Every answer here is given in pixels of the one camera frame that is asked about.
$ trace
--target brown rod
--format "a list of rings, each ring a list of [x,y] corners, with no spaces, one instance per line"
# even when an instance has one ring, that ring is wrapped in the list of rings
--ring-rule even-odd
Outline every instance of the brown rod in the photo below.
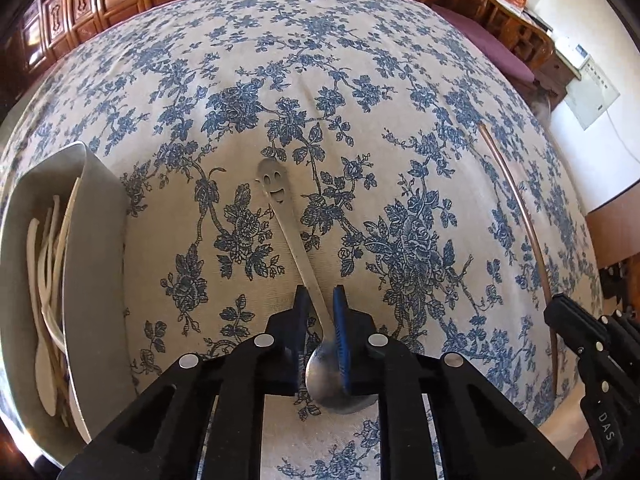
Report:
[[[498,150],[495,145],[493,137],[489,134],[489,131],[484,126],[484,123],[479,123],[478,128],[480,129],[480,133],[482,134],[482,138],[489,146],[489,150],[491,150],[491,154],[494,156],[495,161],[500,166],[500,169],[504,173],[504,177],[511,188],[511,192],[513,193],[516,202],[518,203],[518,208],[522,213],[522,218],[524,220],[524,229],[527,231],[527,236],[529,237],[529,241],[531,243],[531,248],[533,249],[533,255],[536,258],[536,265],[538,266],[538,275],[540,276],[540,284],[542,286],[542,293],[545,295],[545,304],[549,304],[551,301],[551,286],[549,285],[549,276],[546,273],[545,267],[545,259],[542,256],[542,250],[540,250],[540,244],[538,242],[538,237],[536,236],[536,232],[533,229],[533,222],[531,221],[531,217],[529,216],[529,211],[527,211],[527,206],[520,195],[520,191],[516,186],[516,182],[513,179],[513,175],[509,168],[507,167],[507,163],[504,161],[504,157],[502,153]],[[552,389],[554,396],[558,394],[558,336],[556,335],[556,331],[549,329],[549,337],[551,339],[551,366],[552,366]]]

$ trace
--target smiley face spoon handle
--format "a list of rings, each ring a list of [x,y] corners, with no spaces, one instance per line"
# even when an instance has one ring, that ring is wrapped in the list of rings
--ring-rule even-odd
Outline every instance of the smiley face spoon handle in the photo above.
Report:
[[[287,174],[284,167],[273,158],[265,158],[258,165],[258,181],[262,185],[271,209],[273,209],[289,250],[298,267],[311,302],[314,304],[318,321],[322,327],[322,340],[330,342],[335,339],[334,321],[324,303],[318,280],[313,267],[306,256],[306,250],[300,238],[298,222],[293,214],[293,204]]]

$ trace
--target blue floral pattern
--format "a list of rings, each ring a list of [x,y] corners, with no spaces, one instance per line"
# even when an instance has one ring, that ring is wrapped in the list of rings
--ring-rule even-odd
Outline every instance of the blue floral pattern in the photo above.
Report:
[[[597,312],[591,241],[542,127],[474,46],[409,0],[180,0],[110,28],[37,92],[2,160],[1,203],[75,140],[120,177],[143,390],[181,354],[227,354],[290,306],[300,278],[255,183],[274,157],[324,293],[344,283],[350,305],[415,352],[461,353],[541,424],[574,386],[575,359],[562,353],[555,398],[531,240],[481,121],[554,291]],[[305,390],[270,405],[286,423],[265,440],[270,477],[374,475],[375,407],[336,418]]]

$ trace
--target silver rivet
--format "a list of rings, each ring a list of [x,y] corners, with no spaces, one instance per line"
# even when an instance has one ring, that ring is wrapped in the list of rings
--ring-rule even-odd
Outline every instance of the silver rivet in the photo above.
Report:
[[[369,336],[369,344],[371,346],[386,346],[389,339],[384,334],[371,334]]]
[[[254,338],[254,344],[259,346],[260,348],[266,348],[267,346],[271,346],[275,339],[271,334],[258,334]]]
[[[447,366],[458,368],[464,364],[465,360],[462,358],[462,355],[450,352],[444,356],[444,362]]]
[[[198,364],[198,356],[196,354],[185,354],[183,355],[178,364],[180,368],[193,368],[196,364]]]

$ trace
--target white cable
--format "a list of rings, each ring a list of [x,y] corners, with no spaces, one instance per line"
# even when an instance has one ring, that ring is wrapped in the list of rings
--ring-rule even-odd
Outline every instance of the white cable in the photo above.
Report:
[[[620,144],[622,144],[622,146],[624,147],[625,151],[629,154],[629,156],[633,160],[635,160],[638,164],[640,164],[640,160],[629,149],[629,147],[626,145],[625,141],[622,140],[622,137],[620,137],[620,134],[618,133],[618,129],[616,128],[616,125],[613,123],[613,119],[611,119],[611,116],[609,115],[609,110],[606,110],[605,113],[607,114],[607,117],[609,118],[609,122],[611,123],[611,127],[613,128],[613,131],[616,133],[616,137],[620,141]]]

